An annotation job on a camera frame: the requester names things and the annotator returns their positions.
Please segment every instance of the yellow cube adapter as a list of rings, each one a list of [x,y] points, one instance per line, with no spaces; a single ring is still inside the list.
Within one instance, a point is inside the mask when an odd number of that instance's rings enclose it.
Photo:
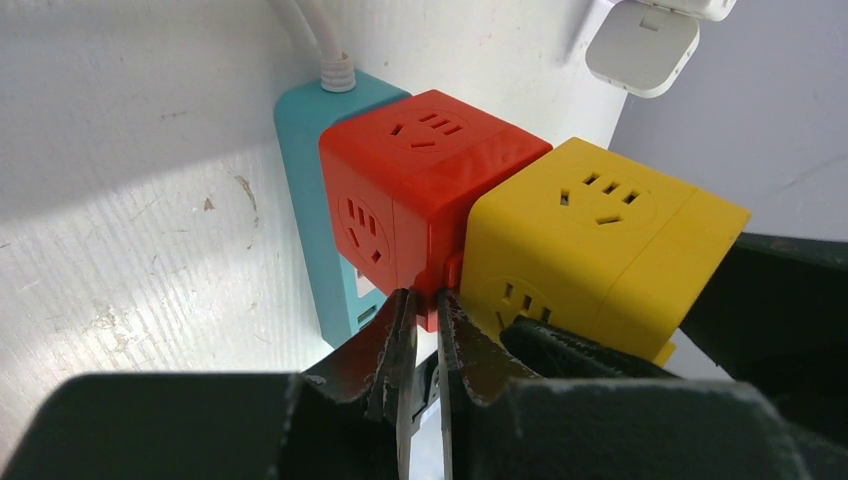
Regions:
[[[750,216],[573,138],[474,204],[460,299],[495,339],[521,314],[663,365]]]

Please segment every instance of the cable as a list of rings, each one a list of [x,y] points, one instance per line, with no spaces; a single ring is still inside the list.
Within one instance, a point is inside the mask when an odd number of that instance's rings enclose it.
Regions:
[[[356,76],[353,60],[339,46],[335,32],[324,11],[315,0],[294,0],[321,50],[321,88],[341,93],[353,90]]]

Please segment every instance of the red box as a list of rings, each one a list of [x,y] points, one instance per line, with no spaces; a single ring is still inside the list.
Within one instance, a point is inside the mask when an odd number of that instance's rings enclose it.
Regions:
[[[412,288],[427,315],[457,287],[468,212],[551,146],[436,90],[328,128],[319,150],[339,252],[388,294]]]

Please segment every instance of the teal power strip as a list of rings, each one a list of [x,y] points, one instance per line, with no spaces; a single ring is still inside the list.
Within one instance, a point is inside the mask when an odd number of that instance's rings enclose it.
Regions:
[[[318,139],[324,130],[338,122],[409,96],[382,80],[357,72],[356,88],[350,92],[329,93],[321,88],[320,81],[315,81],[287,91],[274,107],[274,122],[321,335],[333,348],[359,332],[386,297],[376,289],[360,297],[356,270],[336,250]]]

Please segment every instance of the white lid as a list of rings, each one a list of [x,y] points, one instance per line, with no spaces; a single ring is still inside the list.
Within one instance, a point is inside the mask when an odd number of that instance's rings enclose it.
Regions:
[[[645,0],[645,3],[676,10],[690,17],[720,22],[733,10],[736,0]]]
[[[589,44],[586,64],[595,77],[653,98],[671,87],[699,39],[697,19],[625,0],[610,10]]]

